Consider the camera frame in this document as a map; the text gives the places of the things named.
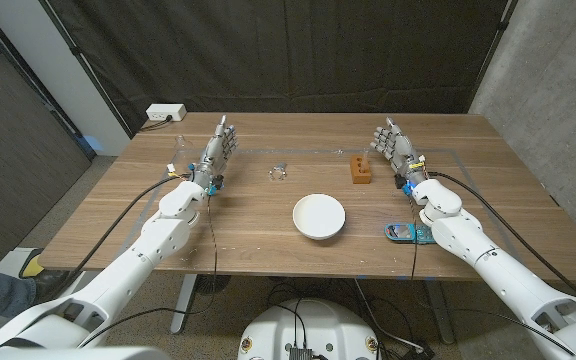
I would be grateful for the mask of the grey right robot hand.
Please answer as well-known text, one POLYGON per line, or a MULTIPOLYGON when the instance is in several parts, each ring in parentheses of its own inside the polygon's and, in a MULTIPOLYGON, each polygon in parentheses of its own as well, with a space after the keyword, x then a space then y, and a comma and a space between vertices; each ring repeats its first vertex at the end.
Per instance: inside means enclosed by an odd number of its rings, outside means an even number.
POLYGON ((373 136, 370 147, 385 157, 396 175, 412 186, 428 179, 424 157, 418 154, 392 117, 387 117, 386 126, 377 127, 373 136))

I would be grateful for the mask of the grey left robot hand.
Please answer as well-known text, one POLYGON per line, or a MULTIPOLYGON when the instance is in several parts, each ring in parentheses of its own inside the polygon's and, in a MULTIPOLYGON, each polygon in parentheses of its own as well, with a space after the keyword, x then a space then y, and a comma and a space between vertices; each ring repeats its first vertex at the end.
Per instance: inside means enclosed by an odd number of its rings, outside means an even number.
POLYGON ((223 115, 202 151, 199 161, 194 164, 192 181, 207 188, 214 178, 223 175, 228 160, 237 146, 235 127, 229 125, 227 116, 223 115))

